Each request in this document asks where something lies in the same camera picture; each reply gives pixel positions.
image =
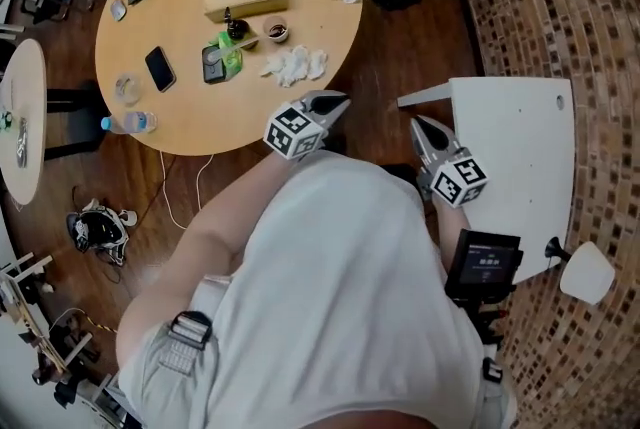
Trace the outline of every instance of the small bowl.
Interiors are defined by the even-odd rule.
[[[268,17],[262,25],[264,34],[274,43],[282,43],[289,37],[289,28],[284,18],[273,15]]]

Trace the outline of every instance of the smartphone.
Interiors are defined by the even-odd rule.
[[[156,83],[158,91],[167,91],[173,83],[176,82],[176,75],[173,73],[167,57],[164,55],[164,51],[160,47],[153,49],[146,58],[147,68],[151,73],[153,82]]]

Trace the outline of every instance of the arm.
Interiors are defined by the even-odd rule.
[[[462,207],[451,208],[437,195],[433,196],[433,205],[438,213],[438,233],[440,236],[440,259],[447,273],[453,264],[460,231],[469,227],[469,220]]]
[[[120,368],[153,326],[189,307],[206,274],[229,272],[265,208],[286,182],[295,163],[272,153],[224,189],[193,218],[155,283],[125,311],[116,340]]]

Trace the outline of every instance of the plastic cup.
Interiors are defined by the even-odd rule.
[[[134,105],[138,100],[142,92],[140,86],[133,75],[128,73],[122,74],[118,77],[115,87],[116,100],[126,106]]]
[[[262,25],[262,30],[274,43],[282,43],[289,37],[287,22],[278,15],[268,17]]]

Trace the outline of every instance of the computer mouse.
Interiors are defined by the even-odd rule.
[[[111,3],[111,15],[116,21],[120,21],[127,14],[127,7],[122,0],[115,0]]]

